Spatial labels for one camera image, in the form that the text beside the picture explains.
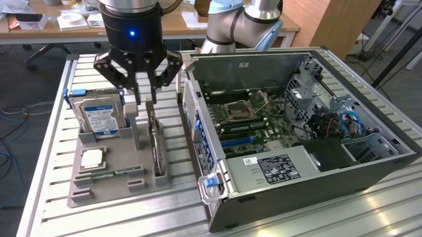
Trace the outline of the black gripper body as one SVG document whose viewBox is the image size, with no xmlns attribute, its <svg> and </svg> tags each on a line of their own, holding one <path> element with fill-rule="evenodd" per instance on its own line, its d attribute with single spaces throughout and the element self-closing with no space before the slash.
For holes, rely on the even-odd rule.
<svg viewBox="0 0 422 237">
<path fill-rule="evenodd" d="M 167 56 L 162 17 L 169 8 L 159 4 L 102 4 L 110 56 L 127 70 L 154 72 Z"/>
</svg>

